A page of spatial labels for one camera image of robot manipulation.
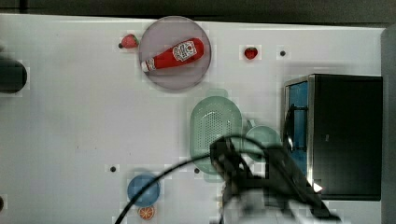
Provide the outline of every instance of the ketchup bottle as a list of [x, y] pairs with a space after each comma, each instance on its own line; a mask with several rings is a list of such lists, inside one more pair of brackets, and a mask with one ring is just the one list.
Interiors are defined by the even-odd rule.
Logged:
[[198, 38], [183, 41], [165, 52], [142, 62], [143, 72], [193, 63], [204, 55], [204, 43]]

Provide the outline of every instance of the green plastic basket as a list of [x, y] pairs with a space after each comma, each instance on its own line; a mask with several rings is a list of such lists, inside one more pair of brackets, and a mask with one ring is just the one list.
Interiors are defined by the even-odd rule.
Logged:
[[[242, 133], [242, 115], [229, 99], [226, 90], [209, 90], [191, 113], [190, 154], [192, 157], [209, 153], [209, 146], [225, 134]], [[202, 172], [216, 175], [210, 159], [196, 161]]]

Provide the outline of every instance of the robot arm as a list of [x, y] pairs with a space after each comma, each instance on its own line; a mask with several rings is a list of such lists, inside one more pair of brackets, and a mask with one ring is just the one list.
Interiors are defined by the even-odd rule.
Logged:
[[234, 196], [239, 197], [248, 190], [262, 189], [263, 192], [272, 192], [286, 200], [309, 205], [314, 217], [341, 220], [330, 213], [285, 148], [275, 146], [262, 149], [266, 159], [266, 176], [251, 173], [244, 159], [235, 150], [231, 137], [221, 137], [210, 146], [210, 160], [225, 180], [228, 190], [223, 197], [223, 206]]

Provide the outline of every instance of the orange object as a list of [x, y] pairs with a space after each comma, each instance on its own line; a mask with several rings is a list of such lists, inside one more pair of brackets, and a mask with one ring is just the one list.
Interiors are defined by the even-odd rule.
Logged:
[[142, 70], [149, 72], [156, 69], [181, 66], [193, 63], [204, 55], [204, 43], [198, 38], [183, 41], [165, 52], [142, 62]]
[[145, 208], [139, 208], [137, 210], [137, 213], [139, 213], [139, 216], [145, 220], [150, 220], [154, 217], [155, 214], [155, 208], [153, 206], [150, 207], [145, 207]]

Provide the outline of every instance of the white surface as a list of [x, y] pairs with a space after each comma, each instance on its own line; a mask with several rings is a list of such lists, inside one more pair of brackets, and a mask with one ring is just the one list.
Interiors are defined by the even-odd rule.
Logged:
[[[382, 29], [199, 22], [212, 64], [200, 85], [167, 93], [143, 75], [135, 49], [118, 49], [124, 35], [140, 38], [151, 22], [0, 15], [3, 53], [30, 74], [21, 93], [0, 95], [0, 195], [7, 200], [0, 223], [114, 222], [134, 168], [159, 172], [188, 158], [190, 113], [209, 88], [226, 89], [244, 119], [279, 132], [285, 81], [380, 75]], [[259, 60], [241, 57], [245, 45], [261, 46]], [[193, 168], [162, 182], [158, 223], [208, 223], [218, 215], [221, 185]], [[380, 206], [329, 202], [360, 224], [380, 223]]]

